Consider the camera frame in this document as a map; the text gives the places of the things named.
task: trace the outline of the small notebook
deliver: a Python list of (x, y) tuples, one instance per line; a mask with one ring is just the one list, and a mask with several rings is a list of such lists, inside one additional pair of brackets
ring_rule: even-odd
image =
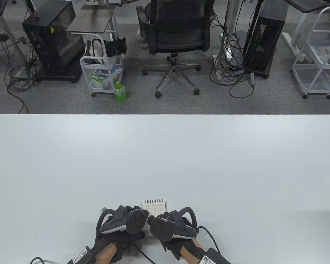
[(143, 201), (143, 209), (149, 212), (149, 215), (162, 215), (166, 212), (165, 199), (151, 199)]

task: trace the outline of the black glove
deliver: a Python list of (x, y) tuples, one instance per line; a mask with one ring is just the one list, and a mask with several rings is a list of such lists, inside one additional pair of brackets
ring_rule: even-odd
[[(130, 213), (132, 210), (140, 209), (139, 206), (130, 207), (125, 206), (126, 212)], [(142, 210), (144, 215), (148, 217), (149, 213), (146, 210)], [(105, 222), (111, 221), (112, 216), (109, 216)], [(129, 234), (126, 230), (125, 231), (116, 231), (110, 234), (102, 234), (100, 232), (100, 226), (102, 224), (102, 216), (98, 221), (97, 228), (96, 228), (96, 239), (94, 247), (92, 248), (92, 252), (96, 255), (98, 252), (103, 250), (107, 245), (110, 243), (116, 244), (116, 254), (113, 256), (111, 261), (116, 263), (117, 261), (122, 259), (122, 255), (125, 249), (129, 249), (131, 245), (137, 240), (144, 239), (145, 233), (143, 231), (139, 231), (135, 234)]]
[[(185, 225), (189, 225), (193, 227), (197, 233), (199, 232), (197, 227), (193, 226), (186, 217), (182, 217), (182, 220), (184, 221)], [(177, 260), (180, 260), (181, 255), (179, 251), (182, 247), (185, 247), (185, 249), (197, 259), (202, 259), (205, 255), (204, 249), (197, 247), (192, 239), (173, 238), (167, 242), (161, 241), (161, 244), (163, 245), (164, 250), (170, 250)]]

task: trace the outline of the computer tower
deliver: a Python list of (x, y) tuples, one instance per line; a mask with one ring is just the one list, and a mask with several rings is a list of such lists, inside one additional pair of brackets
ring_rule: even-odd
[(81, 35), (67, 32), (75, 16), (71, 1), (47, 1), (22, 23), (42, 63), (38, 78), (66, 79), (69, 74), (81, 75), (78, 57), (84, 52), (84, 42)]
[(269, 77), (276, 43), (285, 25), (288, 4), (281, 0), (265, 0), (254, 27), (244, 56), (244, 68), (248, 72)]

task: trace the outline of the sneaker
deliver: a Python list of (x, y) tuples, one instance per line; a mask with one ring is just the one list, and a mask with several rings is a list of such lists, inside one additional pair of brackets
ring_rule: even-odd
[(144, 37), (142, 37), (140, 29), (137, 30), (136, 38), (137, 38), (138, 43), (141, 45), (141, 47), (143, 49), (148, 48), (148, 43), (147, 43), (146, 39)]

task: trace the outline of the plastic bottle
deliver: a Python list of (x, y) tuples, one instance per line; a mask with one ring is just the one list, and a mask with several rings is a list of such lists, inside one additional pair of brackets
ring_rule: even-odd
[(114, 87), (114, 94), (116, 101), (118, 103), (123, 103), (127, 100), (126, 89), (120, 81), (116, 81), (116, 86)]

